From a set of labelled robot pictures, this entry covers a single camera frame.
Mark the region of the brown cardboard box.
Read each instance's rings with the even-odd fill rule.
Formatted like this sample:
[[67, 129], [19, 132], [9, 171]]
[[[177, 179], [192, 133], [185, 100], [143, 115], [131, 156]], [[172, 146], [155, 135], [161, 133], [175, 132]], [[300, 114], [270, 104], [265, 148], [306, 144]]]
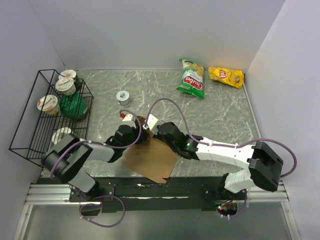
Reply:
[[147, 141], [131, 146], [126, 151], [122, 164], [157, 184], [165, 184], [180, 156], [165, 143], [153, 138], [150, 130], [145, 132], [148, 133]]

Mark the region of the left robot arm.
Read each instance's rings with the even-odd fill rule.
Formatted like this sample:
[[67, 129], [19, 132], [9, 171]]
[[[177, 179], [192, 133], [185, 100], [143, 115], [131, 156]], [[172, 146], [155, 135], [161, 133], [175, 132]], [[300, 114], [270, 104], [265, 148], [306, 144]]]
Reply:
[[81, 190], [87, 201], [94, 201], [99, 195], [99, 184], [84, 170], [87, 160], [113, 163], [120, 159], [123, 152], [133, 146], [145, 143], [149, 138], [146, 130], [122, 124], [106, 142], [89, 142], [73, 133], [64, 136], [48, 150], [41, 164], [63, 184], [70, 184]]

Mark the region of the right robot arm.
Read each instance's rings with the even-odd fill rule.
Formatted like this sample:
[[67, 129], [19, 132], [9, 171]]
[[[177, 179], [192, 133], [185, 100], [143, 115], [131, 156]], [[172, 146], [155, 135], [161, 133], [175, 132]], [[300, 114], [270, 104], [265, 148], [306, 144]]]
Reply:
[[283, 160], [263, 141], [240, 147], [224, 144], [202, 136], [190, 137], [173, 122], [158, 120], [151, 124], [151, 132], [184, 159], [212, 160], [239, 167], [236, 173], [227, 173], [218, 187], [223, 199], [230, 199], [244, 189], [258, 187], [268, 192], [278, 189]]

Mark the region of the small white yogurt cup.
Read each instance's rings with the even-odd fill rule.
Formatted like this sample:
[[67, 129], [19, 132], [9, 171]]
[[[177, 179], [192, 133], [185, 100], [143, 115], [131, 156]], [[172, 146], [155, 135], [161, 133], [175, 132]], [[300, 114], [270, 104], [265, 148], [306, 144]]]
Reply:
[[116, 94], [116, 99], [118, 100], [118, 102], [120, 103], [120, 105], [126, 106], [126, 105], [129, 104], [130, 94], [129, 94], [129, 92], [127, 92], [127, 91], [125, 91], [125, 90], [119, 91], [119, 92]]

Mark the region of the green Chuba snack bag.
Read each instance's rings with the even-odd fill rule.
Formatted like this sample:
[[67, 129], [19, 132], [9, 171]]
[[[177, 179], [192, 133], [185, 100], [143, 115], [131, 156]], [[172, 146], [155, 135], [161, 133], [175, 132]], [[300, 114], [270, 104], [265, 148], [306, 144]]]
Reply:
[[182, 77], [178, 91], [193, 95], [200, 99], [205, 98], [204, 67], [187, 59], [180, 59], [182, 63]]

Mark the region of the green bottle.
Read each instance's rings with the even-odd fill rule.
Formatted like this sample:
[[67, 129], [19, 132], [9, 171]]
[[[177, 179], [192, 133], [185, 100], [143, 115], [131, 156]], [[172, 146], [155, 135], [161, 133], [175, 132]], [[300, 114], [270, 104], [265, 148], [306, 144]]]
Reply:
[[87, 115], [88, 106], [80, 93], [75, 92], [72, 95], [63, 95], [59, 102], [61, 113], [74, 120], [84, 119]]

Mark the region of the white tape roll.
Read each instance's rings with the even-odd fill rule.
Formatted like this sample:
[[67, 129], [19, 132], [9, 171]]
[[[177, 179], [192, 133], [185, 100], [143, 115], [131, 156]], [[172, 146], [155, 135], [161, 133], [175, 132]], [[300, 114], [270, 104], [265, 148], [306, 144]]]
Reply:
[[69, 127], [59, 128], [53, 133], [51, 141], [54, 145], [56, 145], [60, 140], [64, 138], [64, 136], [70, 133], [72, 133], [72, 130]]

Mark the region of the Chobani yogurt cup middle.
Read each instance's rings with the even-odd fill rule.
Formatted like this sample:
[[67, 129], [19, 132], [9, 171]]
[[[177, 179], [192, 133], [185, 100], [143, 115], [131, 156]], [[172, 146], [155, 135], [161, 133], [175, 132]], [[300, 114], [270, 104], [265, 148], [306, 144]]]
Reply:
[[66, 96], [71, 96], [76, 92], [74, 79], [71, 77], [64, 77], [58, 80], [55, 84], [55, 88]]

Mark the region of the chobani yogurt cup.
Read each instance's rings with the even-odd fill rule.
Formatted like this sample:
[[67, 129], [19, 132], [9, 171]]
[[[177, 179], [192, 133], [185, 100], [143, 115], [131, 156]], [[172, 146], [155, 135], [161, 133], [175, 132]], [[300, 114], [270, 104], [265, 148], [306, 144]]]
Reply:
[[71, 77], [64, 77], [58, 80], [55, 84], [55, 88], [66, 96], [71, 96], [76, 92], [74, 79]]
[[48, 115], [57, 114], [60, 111], [58, 98], [52, 94], [43, 96], [37, 102], [37, 109]]

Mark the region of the Chobani yogurt cup front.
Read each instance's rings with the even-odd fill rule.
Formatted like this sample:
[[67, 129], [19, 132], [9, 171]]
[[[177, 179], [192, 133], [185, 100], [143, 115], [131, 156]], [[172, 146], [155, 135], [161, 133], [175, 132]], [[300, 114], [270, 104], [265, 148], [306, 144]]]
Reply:
[[48, 115], [57, 114], [60, 111], [58, 98], [52, 94], [43, 96], [37, 102], [37, 109]]

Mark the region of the yellow Lays chips bag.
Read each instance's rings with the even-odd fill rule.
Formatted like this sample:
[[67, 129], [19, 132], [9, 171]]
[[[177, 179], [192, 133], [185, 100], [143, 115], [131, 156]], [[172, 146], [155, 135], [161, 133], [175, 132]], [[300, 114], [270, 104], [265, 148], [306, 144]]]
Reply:
[[208, 74], [211, 80], [241, 89], [244, 83], [244, 73], [241, 70], [210, 66]]

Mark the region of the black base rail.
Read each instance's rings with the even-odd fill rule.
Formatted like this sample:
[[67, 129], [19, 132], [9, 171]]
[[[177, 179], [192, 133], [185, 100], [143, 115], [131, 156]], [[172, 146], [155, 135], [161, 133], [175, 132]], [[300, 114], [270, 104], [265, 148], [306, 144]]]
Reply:
[[228, 207], [248, 203], [287, 202], [282, 182], [275, 192], [259, 187], [228, 193], [222, 189], [222, 178], [170, 177], [166, 183], [155, 183], [144, 177], [97, 177], [99, 187], [94, 196], [81, 193], [73, 186], [40, 178], [27, 193], [27, 205], [95, 204], [104, 213], [117, 211], [202, 210], [215, 211], [221, 204]]

